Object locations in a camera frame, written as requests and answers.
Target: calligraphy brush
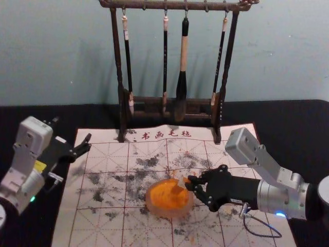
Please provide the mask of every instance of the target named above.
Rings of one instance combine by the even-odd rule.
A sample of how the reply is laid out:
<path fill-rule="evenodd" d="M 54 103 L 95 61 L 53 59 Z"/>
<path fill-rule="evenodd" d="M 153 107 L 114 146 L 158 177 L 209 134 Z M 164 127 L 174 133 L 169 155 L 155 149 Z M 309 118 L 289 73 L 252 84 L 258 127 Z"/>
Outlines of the calligraphy brush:
<path fill-rule="evenodd" d="M 168 43 L 168 17 L 167 13 L 163 19 L 163 96 L 162 113 L 166 112 L 167 104 L 167 43 Z"/>
<path fill-rule="evenodd" d="M 225 13 L 225 17 L 223 19 L 223 28 L 222 28 L 222 36 L 221 36 L 221 42 L 220 42 L 220 50 L 218 52 L 218 59 L 217 59 L 217 67 L 216 67 L 216 74 L 215 74 L 215 82 L 214 82 L 214 89 L 212 92 L 211 102 L 210 104 L 213 106 L 215 105 L 215 98 L 216 98 L 216 88 L 217 88 L 217 81 L 218 81 L 218 74 L 220 72 L 220 66 L 221 66 L 221 58 L 222 58 L 222 51 L 223 51 L 223 45 L 224 45 L 224 38 L 225 38 L 225 31 L 226 31 L 226 25 L 227 25 L 227 12 Z"/>
<path fill-rule="evenodd" d="M 175 102 L 175 121 L 182 121 L 186 112 L 186 66 L 187 66 L 187 47 L 188 47 L 189 20 L 185 16 L 182 22 L 181 32 L 181 50 L 180 50 L 180 72 L 176 88 Z"/>
<path fill-rule="evenodd" d="M 125 57 L 127 61 L 127 73 L 128 73 L 128 90 L 129 90 L 129 109 L 131 114 L 134 114 L 134 95 L 133 95 L 133 83 L 132 83 L 132 69 L 130 65 L 130 51 L 129 51 L 129 35 L 128 35 L 128 18 L 125 13 L 122 17 L 123 24 L 123 34 L 124 34 L 124 47 L 125 47 Z"/>

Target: black table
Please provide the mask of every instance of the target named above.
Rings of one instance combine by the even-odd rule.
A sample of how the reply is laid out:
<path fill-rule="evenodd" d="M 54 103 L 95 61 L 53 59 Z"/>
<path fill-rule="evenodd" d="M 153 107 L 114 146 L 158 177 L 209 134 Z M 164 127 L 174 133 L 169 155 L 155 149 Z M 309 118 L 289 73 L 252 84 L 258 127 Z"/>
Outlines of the black table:
<path fill-rule="evenodd" d="M 12 145 L 19 123 L 28 116 L 50 120 L 60 116 L 55 134 L 74 143 L 78 128 L 118 128 L 116 105 L 66 105 L 0 108 L 0 175 L 13 157 Z M 329 103 L 321 100 L 229 102 L 224 125 L 253 122 L 262 144 L 283 167 L 319 183 L 329 174 Z M 129 128 L 173 124 L 170 120 L 134 120 Z M 208 120 L 184 121 L 181 125 L 210 127 Z M 68 167 L 58 167 L 66 177 Z M 40 193 L 26 209 L 2 246 L 50 246 L 64 185 L 50 195 Z M 298 246 L 329 246 L 329 232 L 322 222 L 289 221 Z"/>

